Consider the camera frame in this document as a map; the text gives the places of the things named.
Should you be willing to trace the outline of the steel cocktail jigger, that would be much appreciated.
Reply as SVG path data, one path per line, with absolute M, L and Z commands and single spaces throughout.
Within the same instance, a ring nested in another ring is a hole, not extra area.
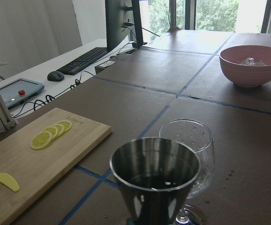
M 200 172 L 186 145 L 142 138 L 120 146 L 110 168 L 135 225 L 171 225 Z

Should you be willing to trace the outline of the clear wine glass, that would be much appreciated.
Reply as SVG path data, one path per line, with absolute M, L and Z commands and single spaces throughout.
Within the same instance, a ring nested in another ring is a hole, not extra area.
M 176 119 L 162 126 L 159 137 L 190 147 L 201 162 L 199 176 L 187 198 L 194 198 L 205 191 L 212 182 L 215 170 L 215 153 L 210 129 L 196 120 Z M 206 225 L 207 219 L 197 207 L 184 204 L 176 216 L 176 224 Z

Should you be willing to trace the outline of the pile of clear ice cubes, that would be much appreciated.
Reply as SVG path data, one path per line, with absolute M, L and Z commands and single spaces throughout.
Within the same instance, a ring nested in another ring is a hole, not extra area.
M 266 66 L 266 62 L 263 60 L 256 61 L 255 58 L 248 57 L 246 59 L 240 60 L 237 62 L 240 65 L 245 65 L 245 66 Z

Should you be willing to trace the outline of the lemon slice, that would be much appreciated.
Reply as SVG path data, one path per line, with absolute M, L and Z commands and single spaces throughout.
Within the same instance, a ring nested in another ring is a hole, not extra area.
M 49 131 L 42 131 L 31 140 L 30 147 L 33 150 L 41 150 L 47 147 L 51 141 L 52 133 Z
M 56 123 L 56 124 L 53 124 L 53 126 L 57 128 L 56 137 L 59 137 L 64 133 L 65 127 L 62 124 Z
M 42 131 L 50 132 L 52 134 L 52 140 L 54 140 L 58 136 L 58 129 L 56 126 L 45 127 Z
M 72 124 L 72 122 L 70 120 L 60 120 L 60 121 L 58 121 L 56 123 L 57 124 L 62 124 L 64 126 L 64 132 L 69 131 L 73 126 L 73 124 Z

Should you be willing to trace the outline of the black keyboard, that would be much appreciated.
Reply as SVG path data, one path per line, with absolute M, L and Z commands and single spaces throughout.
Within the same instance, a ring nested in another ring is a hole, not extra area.
M 95 47 L 68 64 L 62 66 L 57 71 L 63 73 L 64 75 L 75 75 L 101 57 L 105 56 L 107 53 L 108 51 L 106 47 Z

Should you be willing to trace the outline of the black computer mouse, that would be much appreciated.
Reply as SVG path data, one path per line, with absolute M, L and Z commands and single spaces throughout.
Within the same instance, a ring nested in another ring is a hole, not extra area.
M 60 82 L 64 78 L 64 74 L 60 71 L 52 71 L 47 75 L 47 80 L 51 82 Z

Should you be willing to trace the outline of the lemon slice nearest front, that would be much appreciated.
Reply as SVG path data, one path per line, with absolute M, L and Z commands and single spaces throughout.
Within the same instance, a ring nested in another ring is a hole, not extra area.
M 41 150 L 47 147 L 51 141 L 52 133 L 49 131 L 42 131 L 31 140 L 30 147 L 33 150 Z

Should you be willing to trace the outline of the black computer monitor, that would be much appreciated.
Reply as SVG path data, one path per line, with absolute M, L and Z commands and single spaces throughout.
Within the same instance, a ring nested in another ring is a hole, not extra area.
M 130 0 L 106 0 L 106 45 L 111 52 L 129 34 L 127 23 L 132 23 L 132 3 Z

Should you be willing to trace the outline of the bamboo cutting board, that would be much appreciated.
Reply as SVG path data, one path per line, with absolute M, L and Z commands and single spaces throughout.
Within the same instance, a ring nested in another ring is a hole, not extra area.
M 60 120 L 72 128 L 42 150 L 30 147 L 32 138 Z M 8 225 L 33 204 L 58 179 L 104 140 L 109 125 L 54 108 L 0 142 L 0 173 L 19 184 L 13 192 L 0 183 L 0 225 Z

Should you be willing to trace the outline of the blue teach pendant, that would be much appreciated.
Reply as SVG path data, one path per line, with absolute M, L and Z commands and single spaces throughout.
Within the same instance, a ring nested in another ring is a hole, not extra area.
M 19 78 L 0 87 L 0 95 L 8 109 L 19 106 L 44 90 L 42 83 Z

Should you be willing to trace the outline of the pink bowl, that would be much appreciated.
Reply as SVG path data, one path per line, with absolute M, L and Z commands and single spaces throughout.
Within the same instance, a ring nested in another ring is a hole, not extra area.
M 248 57 L 263 60 L 266 66 L 245 66 L 237 62 Z M 224 76 L 237 86 L 257 87 L 271 81 L 271 47 L 239 45 L 224 49 L 219 54 Z

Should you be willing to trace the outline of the yellow plastic knife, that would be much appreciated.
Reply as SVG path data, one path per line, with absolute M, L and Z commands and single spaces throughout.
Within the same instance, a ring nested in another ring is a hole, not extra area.
M 8 173 L 0 173 L 0 183 L 13 192 L 18 192 L 20 190 L 18 182 Z

